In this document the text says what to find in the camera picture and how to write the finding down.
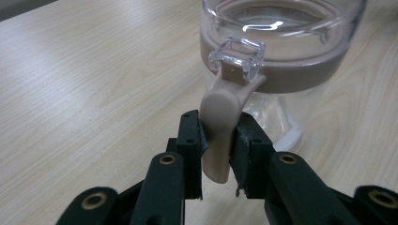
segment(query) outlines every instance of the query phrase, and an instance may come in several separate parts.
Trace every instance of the wood grain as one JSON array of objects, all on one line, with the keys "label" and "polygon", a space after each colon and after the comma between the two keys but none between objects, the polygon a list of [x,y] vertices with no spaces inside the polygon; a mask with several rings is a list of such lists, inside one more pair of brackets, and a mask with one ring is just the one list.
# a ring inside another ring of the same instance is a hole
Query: wood grain
[{"label": "wood grain", "polygon": [[[57,1],[0,22],[0,221],[55,224],[82,191],[123,191],[205,92],[200,1]],[[398,4],[369,1],[293,151],[352,195],[398,191]],[[187,224],[268,224],[262,201],[204,178]]]}]

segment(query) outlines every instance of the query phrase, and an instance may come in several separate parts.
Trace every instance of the wooden table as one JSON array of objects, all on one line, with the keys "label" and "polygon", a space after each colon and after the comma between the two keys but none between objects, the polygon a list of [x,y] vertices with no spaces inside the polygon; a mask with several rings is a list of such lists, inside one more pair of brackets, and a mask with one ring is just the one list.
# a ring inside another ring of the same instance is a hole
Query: wooden table
[{"label": "wooden table", "polygon": [[[145,177],[198,109],[199,0],[57,1],[0,22],[0,221],[54,224],[83,190]],[[398,191],[398,2],[370,1],[293,152],[327,185]],[[187,224],[267,224],[204,177]]]}]

